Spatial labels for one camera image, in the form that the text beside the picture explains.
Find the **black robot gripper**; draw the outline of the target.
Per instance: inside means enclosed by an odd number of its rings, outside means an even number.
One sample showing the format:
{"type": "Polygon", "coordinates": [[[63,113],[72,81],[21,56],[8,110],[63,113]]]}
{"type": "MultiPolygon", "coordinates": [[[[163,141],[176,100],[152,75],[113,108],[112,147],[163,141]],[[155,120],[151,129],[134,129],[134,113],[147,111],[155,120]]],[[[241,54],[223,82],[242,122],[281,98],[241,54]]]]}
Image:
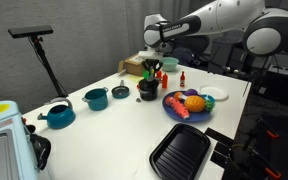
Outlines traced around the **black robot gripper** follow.
{"type": "Polygon", "coordinates": [[[155,79],[160,80],[162,77],[162,72],[160,68],[162,67],[162,63],[160,59],[163,57],[163,52],[158,52],[154,48],[147,47],[145,50],[142,50],[138,53],[138,57],[143,60],[143,67],[145,70],[145,79],[151,81],[151,72],[150,70],[154,69],[155,79]]]}

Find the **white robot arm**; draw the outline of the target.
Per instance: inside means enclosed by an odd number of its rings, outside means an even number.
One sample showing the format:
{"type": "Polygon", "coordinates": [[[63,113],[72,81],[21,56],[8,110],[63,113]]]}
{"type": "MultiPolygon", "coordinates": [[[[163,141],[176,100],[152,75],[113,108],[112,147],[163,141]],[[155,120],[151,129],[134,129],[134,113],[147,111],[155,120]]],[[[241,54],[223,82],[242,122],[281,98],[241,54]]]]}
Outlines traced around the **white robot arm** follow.
{"type": "Polygon", "coordinates": [[[160,14],[145,17],[145,45],[158,47],[175,38],[242,31],[243,48],[253,56],[288,52],[288,10],[269,8],[265,0],[214,0],[170,22],[160,14]]]}

